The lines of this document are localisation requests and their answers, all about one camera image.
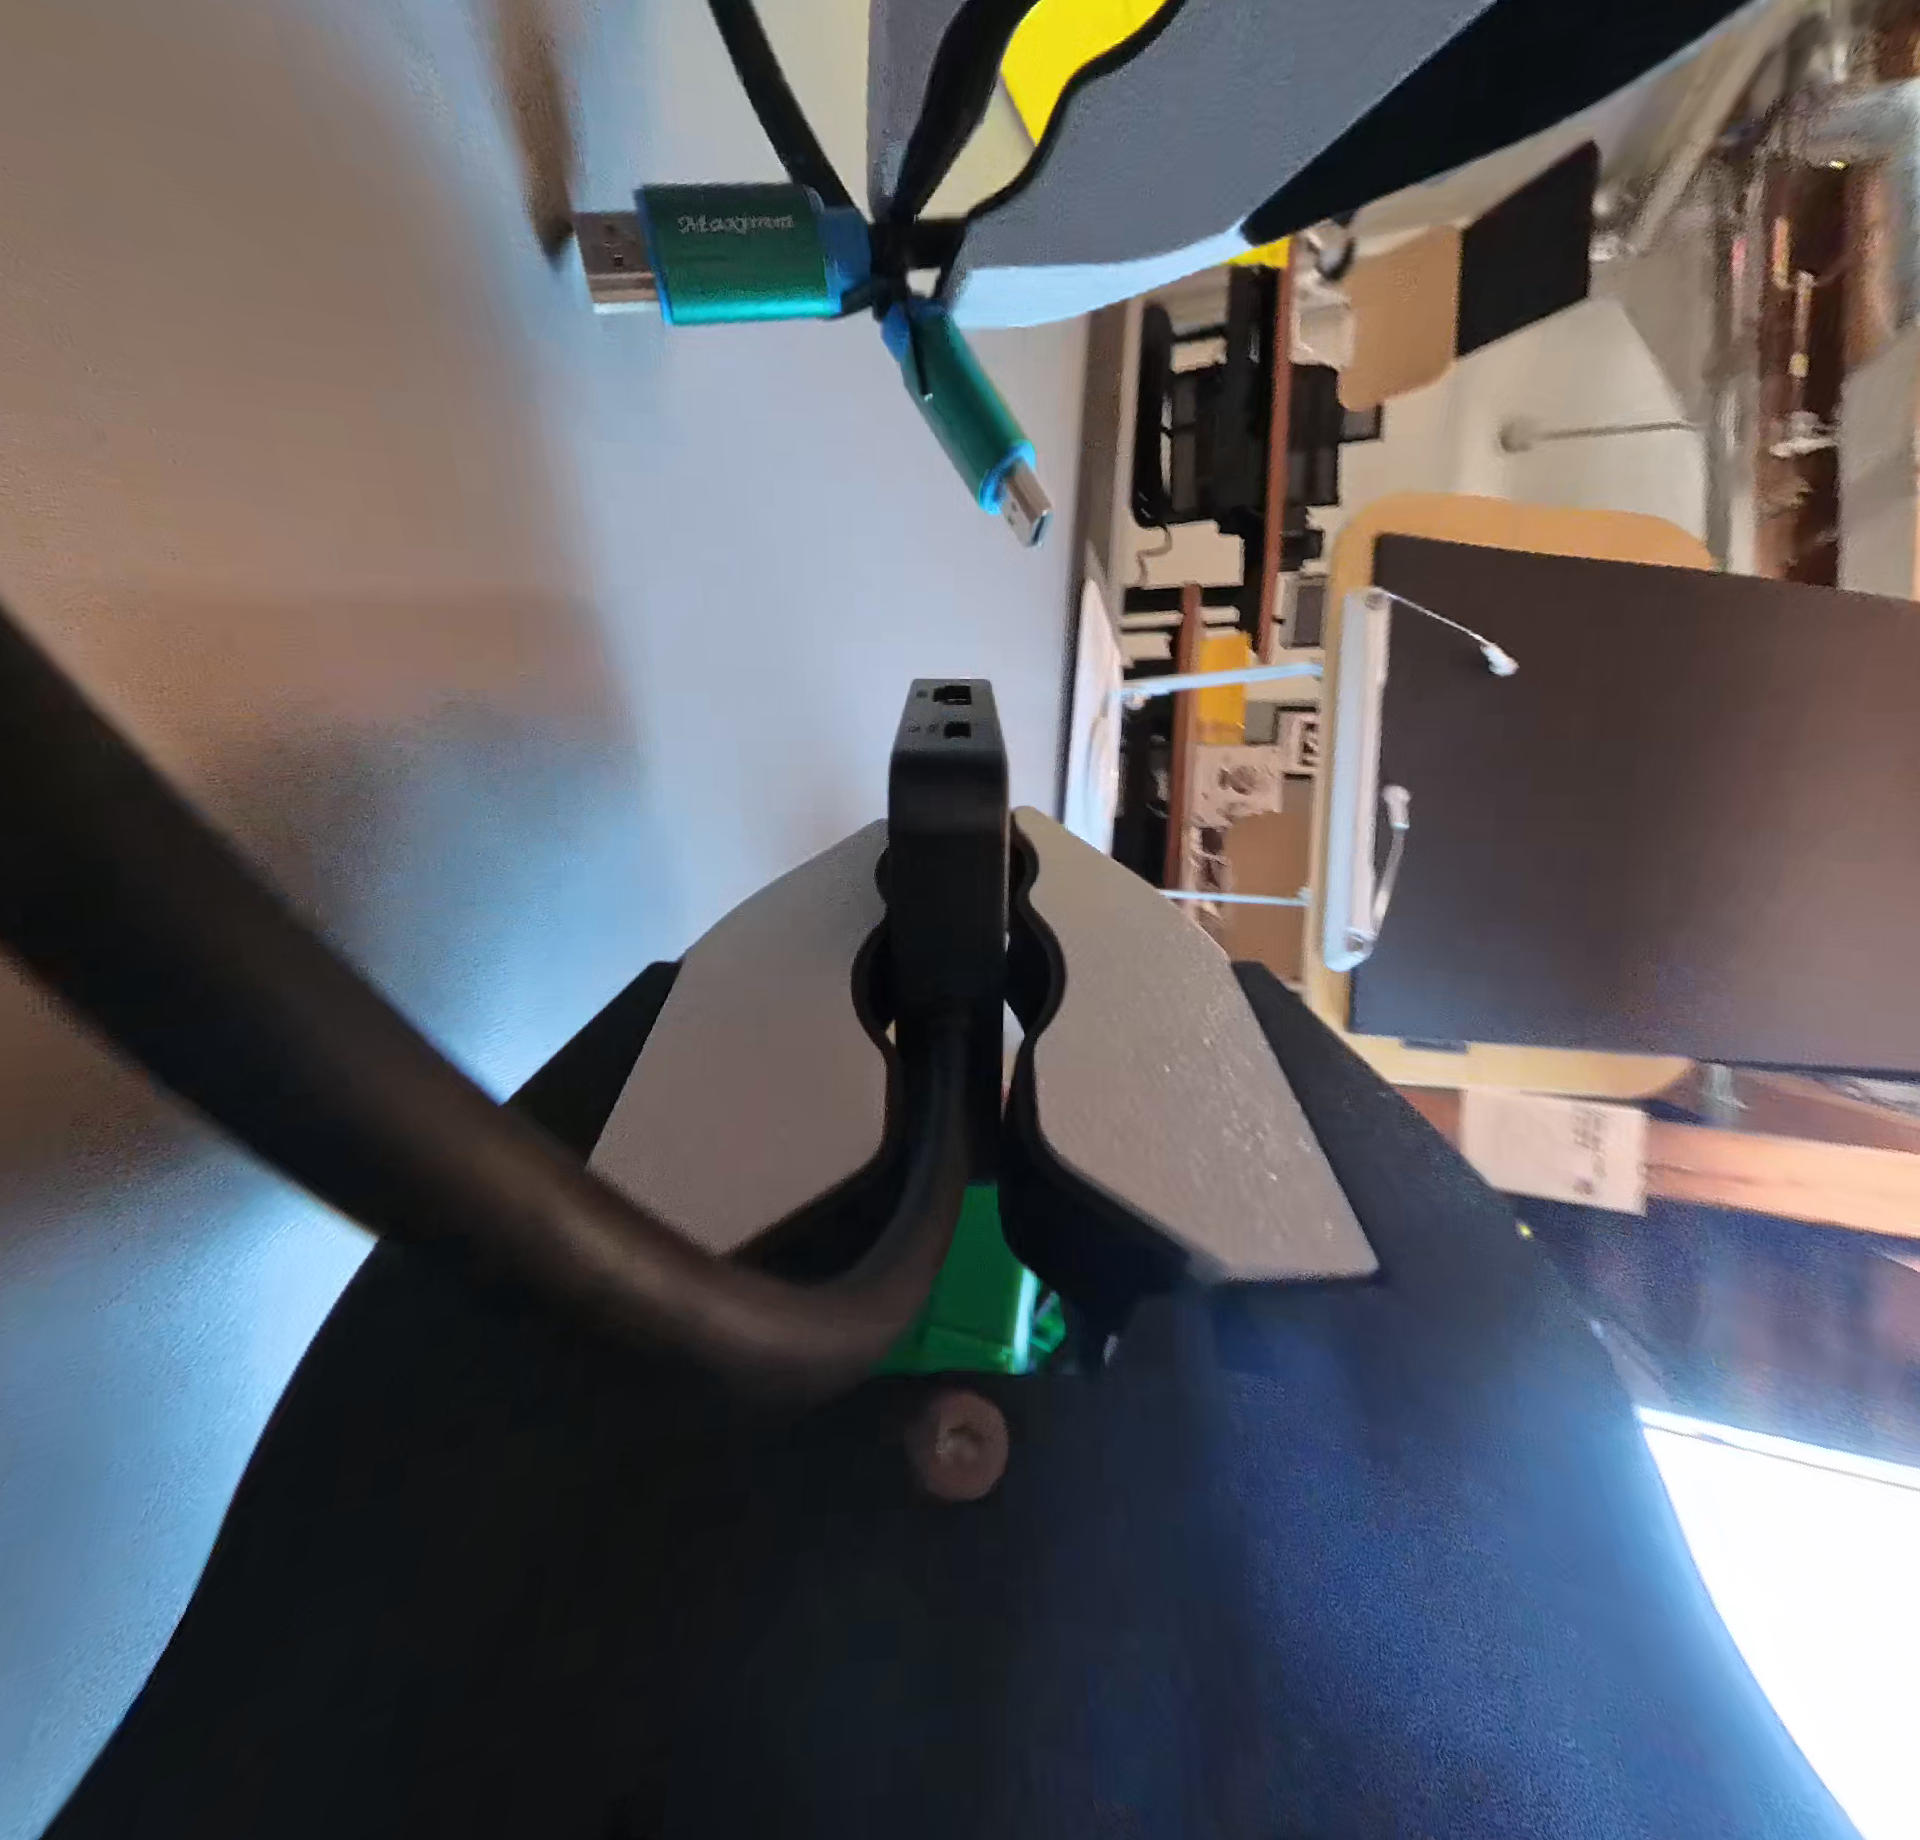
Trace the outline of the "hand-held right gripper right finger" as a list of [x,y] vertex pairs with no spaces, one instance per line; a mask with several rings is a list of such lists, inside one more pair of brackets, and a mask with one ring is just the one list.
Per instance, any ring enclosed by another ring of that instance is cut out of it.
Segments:
[[1138,874],[1011,817],[999,1210],[1082,1333],[1186,1287],[1372,1282],[1379,1259],[1219,945]]

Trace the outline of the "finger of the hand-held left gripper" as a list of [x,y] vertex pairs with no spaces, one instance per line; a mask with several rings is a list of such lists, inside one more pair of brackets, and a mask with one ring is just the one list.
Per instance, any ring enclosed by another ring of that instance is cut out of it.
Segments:
[[1032,153],[1003,62],[1042,0],[870,0],[865,188],[879,217],[957,223]]
[[964,331],[1086,318],[1219,265],[1283,184],[1498,0],[1167,0],[1065,87],[944,284]]

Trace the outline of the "white paper notice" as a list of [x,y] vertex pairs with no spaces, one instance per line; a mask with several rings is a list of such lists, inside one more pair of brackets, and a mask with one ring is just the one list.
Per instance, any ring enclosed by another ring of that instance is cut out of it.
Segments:
[[1456,1139],[1471,1169],[1511,1197],[1646,1215],[1649,1119],[1641,1108],[1469,1087]]

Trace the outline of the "yellow plastic bin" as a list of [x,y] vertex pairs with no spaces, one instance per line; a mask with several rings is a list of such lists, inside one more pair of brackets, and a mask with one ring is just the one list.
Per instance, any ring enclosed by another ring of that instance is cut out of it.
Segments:
[[1088,316],[1245,248],[1300,159],[1316,0],[1042,0],[1003,62],[1034,146],[970,219],[955,302],[992,327]]

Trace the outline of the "tan and black chair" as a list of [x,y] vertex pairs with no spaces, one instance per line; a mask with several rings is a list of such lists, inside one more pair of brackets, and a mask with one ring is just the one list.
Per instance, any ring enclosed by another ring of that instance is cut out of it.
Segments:
[[1582,144],[1477,220],[1426,228],[1343,279],[1351,354],[1335,393],[1365,414],[1582,304],[1592,289],[1599,146]]

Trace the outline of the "black usb hub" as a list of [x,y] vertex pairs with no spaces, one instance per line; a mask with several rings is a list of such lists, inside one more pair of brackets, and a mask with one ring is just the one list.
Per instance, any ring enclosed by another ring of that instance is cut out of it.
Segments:
[[896,1011],[967,1016],[996,1079],[1005,1004],[1010,776],[987,679],[915,679],[886,767],[882,898]]

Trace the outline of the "green plastic bin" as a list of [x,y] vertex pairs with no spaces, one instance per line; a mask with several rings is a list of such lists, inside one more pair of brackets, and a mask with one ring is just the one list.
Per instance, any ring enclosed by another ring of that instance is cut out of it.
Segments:
[[972,1183],[944,1261],[917,1319],[879,1362],[879,1377],[1042,1372],[1065,1344],[1060,1301],[1005,1240],[999,1184]]

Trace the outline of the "black board with wooden edge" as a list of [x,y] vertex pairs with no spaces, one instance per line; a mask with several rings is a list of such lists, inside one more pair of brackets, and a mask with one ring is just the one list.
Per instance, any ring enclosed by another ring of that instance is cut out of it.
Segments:
[[1643,513],[1404,492],[1328,559],[1394,617],[1409,840],[1311,1011],[1390,1081],[1636,1099],[1695,1064],[1915,1084],[1915,605],[1723,575]]

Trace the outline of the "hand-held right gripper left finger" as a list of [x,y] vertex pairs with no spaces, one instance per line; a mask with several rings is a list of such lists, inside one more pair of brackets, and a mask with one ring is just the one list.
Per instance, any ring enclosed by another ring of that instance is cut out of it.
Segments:
[[758,890],[683,955],[589,1169],[733,1255],[853,1180],[885,1144],[889,1069],[855,1011],[885,822]]

